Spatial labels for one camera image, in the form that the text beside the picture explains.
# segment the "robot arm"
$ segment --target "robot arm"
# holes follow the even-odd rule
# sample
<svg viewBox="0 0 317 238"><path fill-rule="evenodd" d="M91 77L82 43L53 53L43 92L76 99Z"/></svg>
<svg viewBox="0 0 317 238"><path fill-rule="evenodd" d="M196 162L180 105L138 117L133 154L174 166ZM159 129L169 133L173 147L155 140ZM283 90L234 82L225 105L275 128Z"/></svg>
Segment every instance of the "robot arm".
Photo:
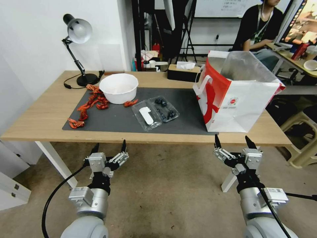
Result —
<svg viewBox="0 0 317 238"><path fill-rule="evenodd" d="M104 226L110 195L110 178L129 158L125 141L121 152L114 157L104 153L92 153L86 158L92 170L92 183L85 187L73 188L68 199L76 206L76 219L63 232L61 238L108 238Z"/></svg>
<svg viewBox="0 0 317 238"><path fill-rule="evenodd" d="M237 191L241 196L241 208L246 222L244 237L249 238L297 238L296 234L284 226L275 209L288 201L281 188L266 188L256 174L263 152L246 136L248 148L242 153L228 152L221 148L215 135L213 153L225 165L231 167L237 177Z"/></svg>

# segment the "table leg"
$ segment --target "table leg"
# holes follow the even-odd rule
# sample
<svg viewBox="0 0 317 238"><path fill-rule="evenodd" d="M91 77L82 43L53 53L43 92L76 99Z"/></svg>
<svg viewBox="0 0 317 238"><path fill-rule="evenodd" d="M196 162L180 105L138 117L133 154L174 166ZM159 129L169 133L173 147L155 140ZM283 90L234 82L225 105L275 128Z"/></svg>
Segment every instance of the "table leg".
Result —
<svg viewBox="0 0 317 238"><path fill-rule="evenodd" d="M226 179L224 180L223 184L221 185L221 189L223 192L228 192L228 190L231 188L233 183L237 180L237 177L230 172Z"/></svg>
<svg viewBox="0 0 317 238"><path fill-rule="evenodd" d="M57 171L63 176L63 178L67 178L72 174L72 172L66 166L64 161L60 158L60 156L58 155L58 153L56 152L56 150L50 142L36 141L35 143L43 151L43 153L51 161L51 163L54 165ZM69 179L67 182L72 188L75 188L77 185L77 180L74 177Z"/></svg>
<svg viewBox="0 0 317 238"><path fill-rule="evenodd" d="M280 69L280 67L282 66L282 64L283 64L283 59L282 59L282 57L279 57L278 62L276 63L274 69L272 70L272 73L273 73L274 75L277 74L277 72L278 72L278 70Z"/></svg>

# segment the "paper shopping bag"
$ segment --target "paper shopping bag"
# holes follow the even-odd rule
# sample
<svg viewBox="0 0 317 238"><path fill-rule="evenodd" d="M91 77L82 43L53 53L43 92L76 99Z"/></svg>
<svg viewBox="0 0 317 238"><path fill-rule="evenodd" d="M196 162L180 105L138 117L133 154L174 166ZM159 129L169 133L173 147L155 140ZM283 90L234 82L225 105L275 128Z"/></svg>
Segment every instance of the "paper shopping bag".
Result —
<svg viewBox="0 0 317 238"><path fill-rule="evenodd" d="M214 54L193 86L207 131L248 132L285 86L250 52L230 52L221 73L209 63Z"/></svg>

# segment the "plastic stool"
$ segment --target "plastic stool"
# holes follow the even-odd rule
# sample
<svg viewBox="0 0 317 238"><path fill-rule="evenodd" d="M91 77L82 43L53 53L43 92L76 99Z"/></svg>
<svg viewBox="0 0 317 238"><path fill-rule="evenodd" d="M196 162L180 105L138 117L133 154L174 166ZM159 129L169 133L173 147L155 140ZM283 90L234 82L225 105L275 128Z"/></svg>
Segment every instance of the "plastic stool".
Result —
<svg viewBox="0 0 317 238"><path fill-rule="evenodd" d="M288 119L281 129L285 132L290 129L296 122L305 122L314 131L315 137L302 149L298 149L296 146L291 145L287 150L291 153L291 158L288 162L295 168L301 169L307 165L317 163L317 124L312 121L304 112L299 112L296 115Z"/></svg>

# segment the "red bottle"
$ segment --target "red bottle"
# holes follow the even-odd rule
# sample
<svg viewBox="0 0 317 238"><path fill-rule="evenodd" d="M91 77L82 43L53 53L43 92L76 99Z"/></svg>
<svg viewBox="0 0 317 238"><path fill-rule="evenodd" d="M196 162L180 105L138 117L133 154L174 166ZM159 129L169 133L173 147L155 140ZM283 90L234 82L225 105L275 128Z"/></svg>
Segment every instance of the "red bottle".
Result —
<svg viewBox="0 0 317 238"><path fill-rule="evenodd" d="M309 43L301 43L298 49L295 51L295 53L292 56L292 60L299 60L300 57L305 53L307 47L309 46Z"/></svg>
<svg viewBox="0 0 317 238"><path fill-rule="evenodd" d="M156 43L155 43L155 44L152 46L152 50L157 51L158 54L159 54L159 44L156 44Z"/></svg>

